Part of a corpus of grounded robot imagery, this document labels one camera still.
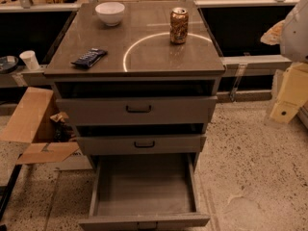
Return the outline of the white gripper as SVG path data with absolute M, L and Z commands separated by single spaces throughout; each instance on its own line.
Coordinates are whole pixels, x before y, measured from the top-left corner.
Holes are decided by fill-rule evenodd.
M 267 45 L 279 44 L 285 21 L 281 20 L 269 28 L 260 38 Z M 281 88 L 269 118 L 280 124 L 288 124 L 308 100 L 308 64 L 292 63 L 283 73 Z

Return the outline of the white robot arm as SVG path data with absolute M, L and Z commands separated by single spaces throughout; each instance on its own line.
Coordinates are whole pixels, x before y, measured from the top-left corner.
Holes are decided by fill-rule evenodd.
M 261 36 L 261 42 L 278 44 L 280 54 L 292 62 L 266 116 L 270 125 L 288 124 L 308 100 L 308 0 L 300 0 L 284 20 Z

